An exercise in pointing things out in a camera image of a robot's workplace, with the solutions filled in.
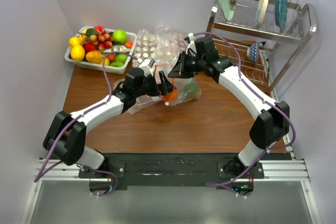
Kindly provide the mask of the orange fruit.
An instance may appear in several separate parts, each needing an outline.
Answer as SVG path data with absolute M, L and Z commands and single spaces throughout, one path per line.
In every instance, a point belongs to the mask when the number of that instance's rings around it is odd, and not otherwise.
M 178 98 L 178 93 L 179 91 L 178 90 L 173 90 L 168 96 L 167 96 L 167 100 L 168 101 L 174 101 Z

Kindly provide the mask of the clear zip bag orange zipper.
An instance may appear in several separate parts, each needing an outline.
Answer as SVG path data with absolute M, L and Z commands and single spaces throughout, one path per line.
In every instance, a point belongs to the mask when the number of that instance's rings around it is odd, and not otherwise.
M 201 94 L 202 94 L 202 90 L 200 90 L 199 94 L 196 97 L 194 97 L 193 99 L 187 97 L 186 93 L 184 91 L 184 87 L 185 87 L 186 84 L 188 84 L 190 82 L 196 82 L 197 83 L 197 81 L 194 78 L 189 78 L 189 79 L 169 78 L 167 75 L 169 74 L 169 72 L 172 69 L 173 69 L 173 66 L 169 65 L 169 64 L 157 64 L 157 65 L 154 65 L 154 67 L 153 67 L 153 74 L 155 76 L 155 80 L 156 80 L 157 84 L 160 83 L 159 71 L 163 71 L 166 78 L 168 79 L 168 81 L 173 84 L 173 90 L 178 90 L 178 92 L 179 92 L 178 93 L 179 94 L 178 98 L 174 101 L 168 101 L 167 100 L 168 95 L 160 95 L 159 94 L 159 96 L 163 98 L 163 101 L 164 101 L 165 105 L 175 106 L 175 105 L 178 105 L 180 103 L 189 102 L 189 101 L 192 101 L 194 99 L 200 98 Z

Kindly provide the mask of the green yellow mango fruit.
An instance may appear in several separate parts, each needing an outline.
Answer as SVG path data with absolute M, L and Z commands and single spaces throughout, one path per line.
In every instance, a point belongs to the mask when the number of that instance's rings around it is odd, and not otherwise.
M 199 92 L 200 92 L 200 87 L 196 82 L 190 82 L 188 84 L 185 85 L 184 87 L 184 91 L 186 93 L 186 96 L 193 99 L 194 97 L 196 97 Z

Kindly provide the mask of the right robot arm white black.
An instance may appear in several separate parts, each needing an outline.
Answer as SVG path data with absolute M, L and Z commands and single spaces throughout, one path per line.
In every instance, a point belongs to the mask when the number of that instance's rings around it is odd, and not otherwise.
M 229 90 L 250 112 L 254 123 L 249 131 L 249 142 L 229 161 L 225 168 L 239 178 L 246 178 L 255 164 L 272 146 L 289 132 L 289 105 L 257 88 L 242 72 L 241 65 L 230 57 L 219 56 L 208 33 L 186 37 L 188 47 L 181 52 L 169 78 L 189 79 L 203 72 Z

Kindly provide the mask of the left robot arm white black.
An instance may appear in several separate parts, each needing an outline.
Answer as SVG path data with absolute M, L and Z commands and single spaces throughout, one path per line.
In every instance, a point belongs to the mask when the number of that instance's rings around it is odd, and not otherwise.
M 47 156 L 54 156 L 68 166 L 86 167 L 97 178 L 105 177 L 111 171 L 109 158 L 86 146 L 87 134 L 107 119 L 130 109 L 138 97 L 171 94 L 175 89 L 174 83 L 163 71 L 158 74 L 159 81 L 153 73 L 132 68 L 103 100 L 71 114 L 65 111 L 57 113 L 43 142 Z

